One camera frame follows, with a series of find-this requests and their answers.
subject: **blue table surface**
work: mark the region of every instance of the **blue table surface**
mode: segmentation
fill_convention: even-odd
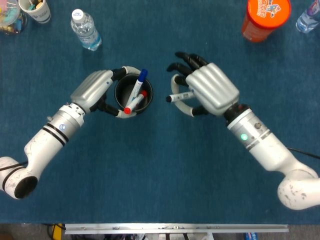
[[[245,0],[48,1],[52,18],[29,18],[19,35],[0,35],[0,155],[24,162],[25,144],[93,71],[149,71],[154,99],[141,115],[103,112],[50,162],[23,200],[0,192],[0,222],[320,224],[320,207],[293,211],[223,118],[188,117],[165,101],[176,51],[217,64],[240,102],[287,146],[320,154],[320,30],[297,31],[308,1],[292,0],[289,21],[263,43],[241,34]],[[102,47],[81,47],[71,12],[90,13]],[[108,103],[115,104],[114,86]],[[294,154],[320,173],[320,161]]]

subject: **green indicator light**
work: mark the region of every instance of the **green indicator light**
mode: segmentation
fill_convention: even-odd
[[[243,141],[246,141],[246,140],[248,140],[248,135],[245,134],[245,133],[242,133],[241,136],[240,136],[240,138],[241,138]]]

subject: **white bottle cap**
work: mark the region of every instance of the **white bottle cap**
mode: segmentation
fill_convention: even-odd
[[[80,24],[85,20],[85,14],[81,9],[75,9],[72,12],[72,19],[77,24]]]

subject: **robotic arm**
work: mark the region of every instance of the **robotic arm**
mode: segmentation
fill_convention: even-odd
[[[195,54],[177,52],[189,67],[173,63],[168,71],[177,70],[171,79],[171,89],[179,93],[179,85],[187,86],[202,104],[192,108],[182,101],[176,106],[192,117],[210,113],[224,116],[227,128],[267,170],[285,175],[277,194],[288,208],[302,210],[320,205],[320,179],[317,173],[299,162],[279,139],[245,104],[238,104],[239,91],[213,63]]]
[[[11,157],[0,158],[0,189],[15,199],[28,196],[37,186],[48,163],[84,124],[85,114],[99,109],[117,118],[135,116],[136,113],[127,115],[122,110],[107,105],[105,100],[106,92],[114,81],[126,74],[139,73],[138,69],[125,66],[89,75],[72,93],[72,103],[63,105],[53,117],[48,117],[47,124],[24,147],[28,159],[26,168]]]

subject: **water bottle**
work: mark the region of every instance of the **water bottle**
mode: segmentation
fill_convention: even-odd
[[[72,12],[71,27],[80,39],[82,46],[95,51],[101,45],[101,37],[95,27],[93,18],[80,9]]]
[[[296,21],[296,28],[305,34],[313,30],[320,22],[319,10],[319,0],[314,0]]]

